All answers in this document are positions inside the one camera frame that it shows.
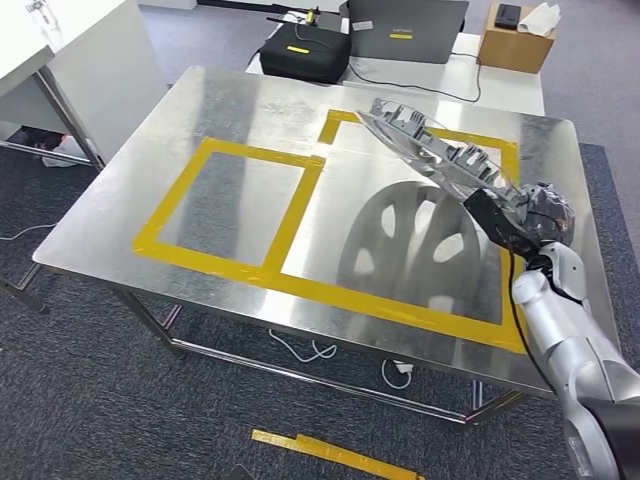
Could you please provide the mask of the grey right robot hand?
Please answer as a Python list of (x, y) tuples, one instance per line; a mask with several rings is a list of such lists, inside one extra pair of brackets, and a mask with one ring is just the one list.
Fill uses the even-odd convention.
[(519, 189), (520, 224), (537, 242), (559, 242), (570, 247), (575, 216), (568, 200), (553, 184), (525, 184)]

